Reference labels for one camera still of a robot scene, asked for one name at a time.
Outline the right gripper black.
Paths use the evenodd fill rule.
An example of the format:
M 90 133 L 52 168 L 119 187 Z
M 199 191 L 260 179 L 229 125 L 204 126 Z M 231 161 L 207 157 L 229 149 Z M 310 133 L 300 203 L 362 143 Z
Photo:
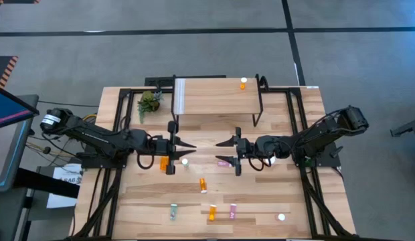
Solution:
M 236 127 L 236 135 L 232 135 L 230 139 L 227 141 L 223 141 L 221 143 L 217 143 L 217 147 L 233 147 L 236 146 L 236 153 L 237 157 L 234 158 L 233 156 L 222 156 L 216 155 L 217 159 L 226 162 L 231 167 L 235 167 L 235 174 L 236 176 L 241 176 L 242 174 L 242 159 L 247 159 L 250 166 L 253 169 L 256 169 L 255 166 L 252 164 L 252 159 L 255 159 L 255 148 L 254 144 L 251 143 L 248 139 L 242 138 L 242 130 L 240 127 Z

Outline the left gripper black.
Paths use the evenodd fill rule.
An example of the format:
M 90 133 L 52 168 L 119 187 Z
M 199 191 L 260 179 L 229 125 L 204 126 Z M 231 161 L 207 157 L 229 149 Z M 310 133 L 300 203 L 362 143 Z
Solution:
M 194 153 L 195 150 L 176 151 L 175 138 L 178 130 L 178 124 L 175 121 L 169 121 L 167 131 L 170 134 L 169 139 L 165 139 L 162 136 L 157 137 L 155 140 L 155 155 L 168 156 L 168 164 L 166 165 L 165 173 L 167 175 L 175 174 L 175 166 L 173 164 L 174 159 L 180 159 L 181 157 Z M 176 138 L 176 145 L 181 147 L 196 148 L 196 146 L 183 142 L 179 137 Z

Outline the wooden shelf black metal legs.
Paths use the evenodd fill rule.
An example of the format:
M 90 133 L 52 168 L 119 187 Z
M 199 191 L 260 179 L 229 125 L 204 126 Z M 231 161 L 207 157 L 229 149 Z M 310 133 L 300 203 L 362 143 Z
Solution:
M 250 114 L 256 126 L 264 111 L 262 87 L 266 78 L 256 74 L 244 90 L 239 78 L 176 77 L 172 83 L 171 114 L 175 122 L 183 115 Z

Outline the potted green succulent plant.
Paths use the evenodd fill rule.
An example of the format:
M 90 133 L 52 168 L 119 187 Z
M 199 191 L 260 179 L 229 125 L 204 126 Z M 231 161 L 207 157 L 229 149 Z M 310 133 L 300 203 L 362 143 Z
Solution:
M 139 120 L 144 123 L 145 114 L 148 112 L 156 112 L 160 107 L 160 102 L 163 100 L 163 93 L 161 91 L 152 92 L 150 90 L 144 91 L 138 104 Z

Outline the white paper sheet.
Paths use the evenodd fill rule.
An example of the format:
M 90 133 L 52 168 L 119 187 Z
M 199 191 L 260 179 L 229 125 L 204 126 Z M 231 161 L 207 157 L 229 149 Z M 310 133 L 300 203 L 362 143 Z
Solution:
M 52 177 L 71 184 L 80 185 L 82 181 L 81 164 L 71 163 L 63 167 L 55 167 Z M 47 209 L 66 208 L 74 206 L 75 204 L 76 198 L 50 193 L 46 207 Z

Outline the dark grey side cart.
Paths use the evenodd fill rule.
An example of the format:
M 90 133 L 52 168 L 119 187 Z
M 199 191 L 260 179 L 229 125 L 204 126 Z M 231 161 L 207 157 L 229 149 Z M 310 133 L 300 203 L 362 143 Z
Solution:
M 80 187 L 34 171 L 19 168 L 15 177 L 0 185 L 0 241 L 14 241 L 23 209 L 31 207 L 28 189 L 64 197 L 78 197 Z

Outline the black office chair base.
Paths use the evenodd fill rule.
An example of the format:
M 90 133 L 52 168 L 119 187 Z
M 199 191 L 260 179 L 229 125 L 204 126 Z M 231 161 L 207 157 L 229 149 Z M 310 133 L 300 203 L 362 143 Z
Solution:
M 410 132 L 413 132 L 415 135 L 415 119 L 396 129 L 390 130 L 390 134 L 392 137 L 400 137 L 402 134 Z

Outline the monitor with blue screen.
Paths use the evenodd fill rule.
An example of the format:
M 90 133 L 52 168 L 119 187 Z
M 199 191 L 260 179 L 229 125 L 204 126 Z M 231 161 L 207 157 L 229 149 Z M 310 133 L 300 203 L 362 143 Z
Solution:
M 12 188 L 32 120 L 39 114 L 36 94 L 14 96 L 0 88 L 0 192 Z

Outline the black mat hazard stripes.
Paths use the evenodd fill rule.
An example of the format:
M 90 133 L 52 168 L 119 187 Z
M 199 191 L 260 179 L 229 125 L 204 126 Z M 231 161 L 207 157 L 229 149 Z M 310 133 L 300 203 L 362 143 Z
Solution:
M 0 56 L 0 88 L 6 87 L 18 59 L 18 56 Z

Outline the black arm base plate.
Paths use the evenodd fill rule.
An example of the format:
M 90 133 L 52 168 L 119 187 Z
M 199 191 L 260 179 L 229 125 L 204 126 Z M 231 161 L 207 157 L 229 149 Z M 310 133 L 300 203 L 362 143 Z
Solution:
M 85 169 L 106 168 L 119 169 L 127 165 L 128 156 L 133 152 L 129 148 L 120 148 L 114 144 L 103 143 L 101 146 L 87 144 L 83 152 L 76 154 Z
M 295 165 L 302 164 L 303 167 L 339 167 L 341 165 L 339 152 L 343 146 L 337 147 L 330 143 L 320 149 L 310 146 L 297 147 L 293 153 Z

